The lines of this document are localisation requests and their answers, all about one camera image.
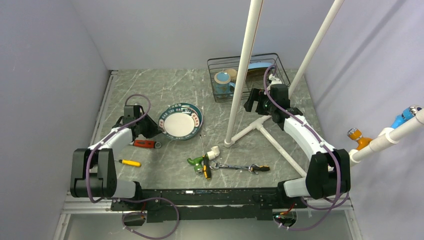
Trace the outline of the blue plate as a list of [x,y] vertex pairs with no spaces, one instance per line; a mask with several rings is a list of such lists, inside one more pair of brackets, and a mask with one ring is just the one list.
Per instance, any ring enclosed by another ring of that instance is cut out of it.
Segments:
[[256,69],[265,69],[266,70],[269,67],[274,68],[275,65],[272,64],[272,63],[270,63],[270,62],[254,62],[254,63],[250,63],[248,65],[248,68],[247,69],[249,71],[250,70],[256,70]]

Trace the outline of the green rimmed white plate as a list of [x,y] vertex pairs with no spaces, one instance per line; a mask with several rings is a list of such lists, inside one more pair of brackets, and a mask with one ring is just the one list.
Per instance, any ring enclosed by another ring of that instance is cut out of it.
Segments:
[[171,105],[158,119],[158,127],[169,139],[185,141],[199,133],[204,116],[200,108],[187,102]]

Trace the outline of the white ceramic bowl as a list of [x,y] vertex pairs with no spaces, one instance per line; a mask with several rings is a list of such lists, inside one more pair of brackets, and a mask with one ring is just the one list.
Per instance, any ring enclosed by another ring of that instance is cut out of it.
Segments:
[[231,82],[235,83],[237,80],[238,71],[233,68],[229,68],[226,70],[226,72],[229,74]]

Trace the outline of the blue butterfly mug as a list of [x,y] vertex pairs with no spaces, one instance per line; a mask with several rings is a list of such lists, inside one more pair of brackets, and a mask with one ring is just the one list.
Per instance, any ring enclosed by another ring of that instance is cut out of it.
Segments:
[[214,75],[214,93],[219,99],[225,99],[234,95],[235,83],[226,71],[217,72]]

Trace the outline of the yellow brown patterned plate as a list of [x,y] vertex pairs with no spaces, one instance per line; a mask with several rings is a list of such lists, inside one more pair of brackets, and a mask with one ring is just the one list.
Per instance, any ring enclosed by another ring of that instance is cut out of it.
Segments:
[[270,73],[266,74],[265,68],[249,69],[246,73],[245,82],[248,85],[263,86],[264,76],[268,78]]

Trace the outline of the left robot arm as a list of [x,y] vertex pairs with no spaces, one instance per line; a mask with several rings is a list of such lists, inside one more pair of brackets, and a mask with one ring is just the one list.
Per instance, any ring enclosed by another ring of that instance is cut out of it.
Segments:
[[139,105],[126,105],[107,136],[87,148],[78,148],[72,155],[70,194],[74,198],[124,199],[131,210],[139,209],[144,196],[140,184],[119,180],[115,155],[139,136],[151,139],[161,133],[158,124]]

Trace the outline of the white pvc elbow fitting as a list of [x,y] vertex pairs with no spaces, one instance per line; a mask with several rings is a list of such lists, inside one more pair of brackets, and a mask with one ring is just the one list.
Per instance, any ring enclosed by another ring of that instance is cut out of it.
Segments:
[[216,158],[218,158],[220,155],[220,149],[218,146],[213,146],[210,151],[208,151],[206,153],[206,156],[208,157],[209,160],[214,160]]

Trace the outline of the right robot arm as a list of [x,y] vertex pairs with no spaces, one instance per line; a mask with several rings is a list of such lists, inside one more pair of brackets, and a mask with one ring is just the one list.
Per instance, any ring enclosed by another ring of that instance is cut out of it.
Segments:
[[336,149],[317,134],[297,107],[292,107],[289,90],[284,84],[273,84],[269,90],[253,88],[243,107],[251,112],[271,116],[282,131],[289,134],[309,158],[305,177],[279,182],[276,203],[289,207],[297,197],[321,199],[344,194],[351,189],[350,156]]

